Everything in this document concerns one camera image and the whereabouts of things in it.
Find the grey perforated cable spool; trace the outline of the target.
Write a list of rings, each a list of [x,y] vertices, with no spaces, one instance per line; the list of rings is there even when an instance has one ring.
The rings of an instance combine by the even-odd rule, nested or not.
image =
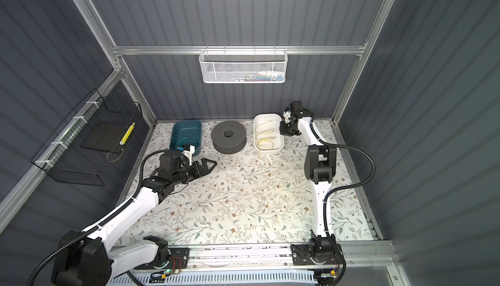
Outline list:
[[[221,122],[213,128],[211,139],[216,151],[224,155],[232,155],[245,148],[246,128],[236,121]]]

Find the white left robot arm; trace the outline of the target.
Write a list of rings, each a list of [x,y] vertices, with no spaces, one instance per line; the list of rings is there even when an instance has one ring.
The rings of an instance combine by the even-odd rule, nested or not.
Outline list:
[[[170,149],[152,152],[145,159],[156,155],[160,157],[156,175],[140,177],[126,201],[93,225],[80,232],[69,231],[61,238],[56,251],[44,261],[54,262],[54,285],[106,285],[141,265],[160,270],[175,265],[165,239],[147,235],[130,246],[116,248],[115,243],[140,217],[173,194],[177,185],[211,174],[217,162],[207,158],[192,161],[185,153]]]

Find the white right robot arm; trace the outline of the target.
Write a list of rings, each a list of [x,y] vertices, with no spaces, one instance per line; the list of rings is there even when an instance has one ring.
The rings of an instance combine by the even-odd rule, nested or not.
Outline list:
[[[301,101],[293,101],[283,112],[279,130],[284,136],[300,136],[307,143],[303,171],[311,186],[313,219],[309,245],[299,254],[305,262],[336,263],[340,261],[339,246],[333,234],[330,201],[325,197],[336,174],[337,150],[325,144],[315,118]]]

